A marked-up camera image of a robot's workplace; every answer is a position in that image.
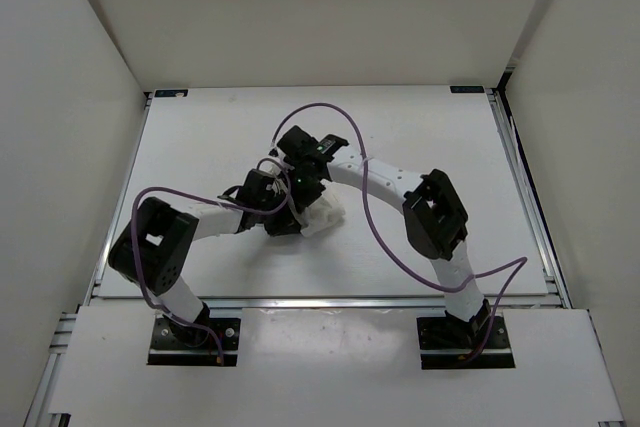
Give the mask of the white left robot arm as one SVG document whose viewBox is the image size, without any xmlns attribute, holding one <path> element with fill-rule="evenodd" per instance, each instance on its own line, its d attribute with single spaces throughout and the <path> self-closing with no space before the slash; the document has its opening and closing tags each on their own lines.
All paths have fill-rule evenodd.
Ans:
<svg viewBox="0 0 640 427">
<path fill-rule="evenodd" d="M 244 183 L 216 199 L 175 189 L 147 188 L 134 200 L 130 221 L 108 254 L 108 265 L 134 283 L 147 304 L 175 324 L 188 347 L 206 342 L 208 308 L 182 278 L 192 244 L 262 226 L 272 236 L 298 233 L 295 195 L 303 182 L 293 173 L 254 168 Z"/>
</svg>

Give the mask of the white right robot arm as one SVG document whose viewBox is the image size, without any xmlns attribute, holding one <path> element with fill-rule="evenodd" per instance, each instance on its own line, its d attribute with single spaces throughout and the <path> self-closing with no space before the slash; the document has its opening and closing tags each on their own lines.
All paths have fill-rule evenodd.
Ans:
<svg viewBox="0 0 640 427">
<path fill-rule="evenodd" d="M 470 347 L 484 336 L 489 306 L 468 259 L 468 213 L 446 173 L 438 169 L 428 174 L 405 171 L 367 156 L 363 147 L 355 148 L 336 135 L 318 140 L 297 126 L 275 146 L 288 167 L 292 211 L 300 217 L 305 233 L 329 223 L 335 205 L 326 184 L 333 183 L 360 190 L 369 228 L 383 245 L 368 200 L 374 197 L 384 202 L 402 215 L 410 246 L 432 265 L 435 283 L 407 266 L 402 269 L 445 295 L 452 340 Z"/>
</svg>

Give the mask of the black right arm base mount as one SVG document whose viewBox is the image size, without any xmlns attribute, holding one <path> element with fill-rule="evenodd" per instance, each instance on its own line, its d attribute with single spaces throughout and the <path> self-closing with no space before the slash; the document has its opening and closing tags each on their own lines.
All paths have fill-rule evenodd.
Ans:
<svg viewBox="0 0 640 427">
<path fill-rule="evenodd" d="M 422 370 L 515 367 L 504 317 L 487 300 L 469 321 L 446 312 L 418 317 L 416 323 Z"/>
</svg>

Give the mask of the white pleated skirt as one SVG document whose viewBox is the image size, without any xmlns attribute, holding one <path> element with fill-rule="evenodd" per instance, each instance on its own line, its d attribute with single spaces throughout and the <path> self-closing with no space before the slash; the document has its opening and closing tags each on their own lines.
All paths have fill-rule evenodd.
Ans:
<svg viewBox="0 0 640 427">
<path fill-rule="evenodd" d="M 294 217 L 300 224 L 301 234 L 309 238 L 336 226 L 342 221 L 345 213 L 346 210 L 335 190 L 332 187 L 326 187 L 318 199 Z"/>
</svg>

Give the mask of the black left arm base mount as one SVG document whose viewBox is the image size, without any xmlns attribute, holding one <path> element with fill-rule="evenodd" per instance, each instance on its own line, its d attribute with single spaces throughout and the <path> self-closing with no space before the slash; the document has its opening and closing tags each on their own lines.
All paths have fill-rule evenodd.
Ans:
<svg viewBox="0 0 640 427">
<path fill-rule="evenodd" d="M 151 366 L 235 367 L 238 361 L 241 319 L 210 315 L 209 329 L 215 339 L 202 329 L 176 324 L 163 314 L 156 314 L 147 354 Z"/>
</svg>

